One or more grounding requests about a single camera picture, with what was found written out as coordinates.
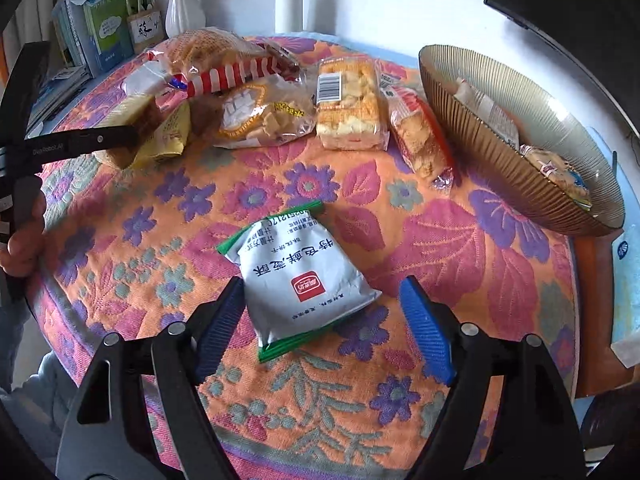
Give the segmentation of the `person left hand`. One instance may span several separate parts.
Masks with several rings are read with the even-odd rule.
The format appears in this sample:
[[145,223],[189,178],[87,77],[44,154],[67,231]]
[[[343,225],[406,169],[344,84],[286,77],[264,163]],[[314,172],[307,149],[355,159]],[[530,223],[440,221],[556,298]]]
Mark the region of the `person left hand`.
[[27,278],[34,272],[44,245],[46,198],[39,192],[32,206],[32,218],[21,226],[1,251],[1,269],[14,278]]

